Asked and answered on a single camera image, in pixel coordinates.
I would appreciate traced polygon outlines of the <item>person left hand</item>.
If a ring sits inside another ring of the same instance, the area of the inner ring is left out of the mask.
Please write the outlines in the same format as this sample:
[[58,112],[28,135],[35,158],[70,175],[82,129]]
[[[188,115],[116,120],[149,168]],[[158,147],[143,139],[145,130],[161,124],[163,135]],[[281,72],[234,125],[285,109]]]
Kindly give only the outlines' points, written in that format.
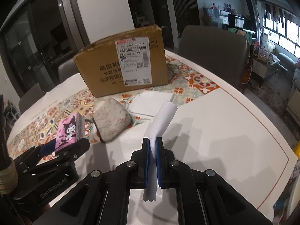
[[18,184],[18,173],[14,160],[10,159],[10,161],[10,165],[0,171],[0,192],[5,195],[14,191]]

